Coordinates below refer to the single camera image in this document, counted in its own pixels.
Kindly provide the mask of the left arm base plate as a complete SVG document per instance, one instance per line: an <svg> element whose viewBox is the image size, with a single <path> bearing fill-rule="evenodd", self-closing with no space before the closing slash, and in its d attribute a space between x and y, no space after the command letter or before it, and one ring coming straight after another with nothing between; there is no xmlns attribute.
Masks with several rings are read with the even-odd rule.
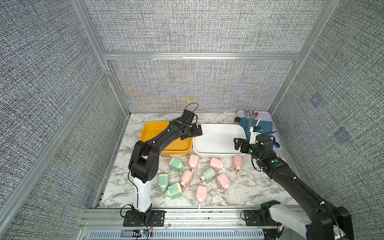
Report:
<svg viewBox="0 0 384 240"><path fill-rule="evenodd" d="M125 212L124 227L163 227L165 221L165 211L148 210L145 213L136 209Z"/></svg>

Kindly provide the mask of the yellow storage box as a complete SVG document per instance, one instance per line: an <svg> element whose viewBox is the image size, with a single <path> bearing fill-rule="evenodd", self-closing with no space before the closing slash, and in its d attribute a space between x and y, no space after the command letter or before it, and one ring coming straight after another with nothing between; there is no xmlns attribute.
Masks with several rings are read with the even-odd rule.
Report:
<svg viewBox="0 0 384 240"><path fill-rule="evenodd" d="M148 122L144 125L140 141L145 142L160 134L167 126L168 122ZM191 138L186 140L177 139L168 145L163 151L162 155L187 155L193 147Z"/></svg>

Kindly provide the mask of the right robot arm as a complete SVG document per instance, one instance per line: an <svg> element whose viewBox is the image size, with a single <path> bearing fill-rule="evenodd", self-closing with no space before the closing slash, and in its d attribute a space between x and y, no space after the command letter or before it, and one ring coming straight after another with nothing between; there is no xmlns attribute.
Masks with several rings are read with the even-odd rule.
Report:
<svg viewBox="0 0 384 240"><path fill-rule="evenodd" d="M261 205L260 219L264 223L281 223L307 240L354 239L352 216L344 207L335 207L308 187L273 150L275 138L258 135L255 143L235 138L235 150L251 156L270 179L281 185L295 200L305 215L296 214L277 202Z"/></svg>

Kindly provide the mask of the white storage box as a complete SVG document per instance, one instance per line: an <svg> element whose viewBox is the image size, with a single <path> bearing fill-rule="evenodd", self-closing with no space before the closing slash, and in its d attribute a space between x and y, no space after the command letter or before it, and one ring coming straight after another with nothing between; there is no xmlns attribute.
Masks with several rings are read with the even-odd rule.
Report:
<svg viewBox="0 0 384 240"><path fill-rule="evenodd" d="M242 155L234 139L245 139L244 129L234 124L201 124L203 134L193 138L193 151L200 157Z"/></svg>

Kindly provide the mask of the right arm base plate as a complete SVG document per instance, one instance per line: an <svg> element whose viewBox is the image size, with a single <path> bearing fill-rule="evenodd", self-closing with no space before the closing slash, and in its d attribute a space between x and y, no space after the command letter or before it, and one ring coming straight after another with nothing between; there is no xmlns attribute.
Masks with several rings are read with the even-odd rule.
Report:
<svg viewBox="0 0 384 240"><path fill-rule="evenodd" d="M264 226L265 224L260 219L260 210L244 210L241 211L240 217L246 222L246 226Z"/></svg>

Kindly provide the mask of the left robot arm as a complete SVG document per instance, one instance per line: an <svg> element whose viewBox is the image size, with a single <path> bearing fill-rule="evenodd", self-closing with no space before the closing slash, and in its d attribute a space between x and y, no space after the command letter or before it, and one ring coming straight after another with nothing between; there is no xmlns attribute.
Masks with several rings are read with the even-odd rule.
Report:
<svg viewBox="0 0 384 240"><path fill-rule="evenodd" d="M139 218L148 218L151 213L151 180L157 175L163 150L177 139L185 140L202 135L200 124L175 119L152 139L136 142L129 162L129 180L135 186L135 200L131 207L133 214Z"/></svg>

